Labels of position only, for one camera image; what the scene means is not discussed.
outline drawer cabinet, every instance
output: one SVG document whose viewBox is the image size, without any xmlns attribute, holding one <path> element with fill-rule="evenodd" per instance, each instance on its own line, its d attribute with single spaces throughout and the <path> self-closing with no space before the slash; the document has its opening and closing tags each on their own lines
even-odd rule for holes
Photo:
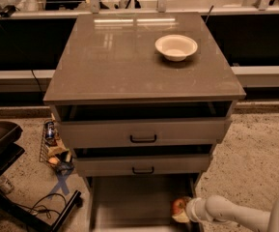
<svg viewBox="0 0 279 232">
<path fill-rule="evenodd" d="M 197 52 L 167 61 L 154 44 L 169 34 Z M 194 195 L 244 96 L 198 14 L 81 14 L 44 102 L 90 192 L 88 230 L 200 231 L 170 202 Z"/>
</svg>

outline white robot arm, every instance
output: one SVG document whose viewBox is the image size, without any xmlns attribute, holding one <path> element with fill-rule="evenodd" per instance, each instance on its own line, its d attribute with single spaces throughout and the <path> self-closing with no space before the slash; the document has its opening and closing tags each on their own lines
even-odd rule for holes
<svg viewBox="0 0 279 232">
<path fill-rule="evenodd" d="M 182 198 L 174 205 L 178 208 L 173 210 L 177 222 L 208 221 L 224 225 L 236 222 L 254 232 L 279 232 L 279 199 L 271 213 L 236 205 L 218 195 L 208 199 Z"/>
</svg>

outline drawer handle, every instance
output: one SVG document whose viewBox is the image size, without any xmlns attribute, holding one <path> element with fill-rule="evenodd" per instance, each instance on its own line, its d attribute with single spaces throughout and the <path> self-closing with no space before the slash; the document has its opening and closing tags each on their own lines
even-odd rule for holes
<svg viewBox="0 0 279 232">
<path fill-rule="evenodd" d="M 134 167 L 132 168 L 133 174 L 153 174 L 154 173 L 154 167 L 151 168 L 151 170 L 136 170 Z"/>
<path fill-rule="evenodd" d="M 130 136 L 130 142 L 132 143 L 155 143 L 157 140 L 157 135 L 154 136 L 154 138 L 142 138 L 142 139 L 136 139 L 133 138 L 133 136 Z"/>
</svg>

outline white bowl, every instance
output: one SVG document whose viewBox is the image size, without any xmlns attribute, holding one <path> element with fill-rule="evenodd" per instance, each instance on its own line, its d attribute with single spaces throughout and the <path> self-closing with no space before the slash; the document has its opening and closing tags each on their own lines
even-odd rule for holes
<svg viewBox="0 0 279 232">
<path fill-rule="evenodd" d="M 182 61 L 197 51 L 197 43 L 183 35 L 167 35 L 155 42 L 156 49 L 170 61 Z"/>
</svg>

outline black panel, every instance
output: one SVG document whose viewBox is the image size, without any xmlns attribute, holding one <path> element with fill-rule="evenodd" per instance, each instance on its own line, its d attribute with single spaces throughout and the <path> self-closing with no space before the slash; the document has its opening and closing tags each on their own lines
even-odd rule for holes
<svg viewBox="0 0 279 232">
<path fill-rule="evenodd" d="M 0 20 L 0 71 L 55 70 L 75 19 Z"/>
<path fill-rule="evenodd" d="M 177 156 L 209 154 L 211 144 L 74 149 L 79 158 Z"/>
<path fill-rule="evenodd" d="M 41 92 L 0 93 L 0 106 L 37 106 L 43 105 Z"/>
<path fill-rule="evenodd" d="M 279 87 L 245 88 L 246 100 L 268 101 L 279 100 Z"/>
<path fill-rule="evenodd" d="M 279 66 L 279 14 L 212 15 L 207 26 L 230 65 Z"/>
<path fill-rule="evenodd" d="M 231 101 L 57 106 L 63 121 L 225 117 Z"/>
</svg>

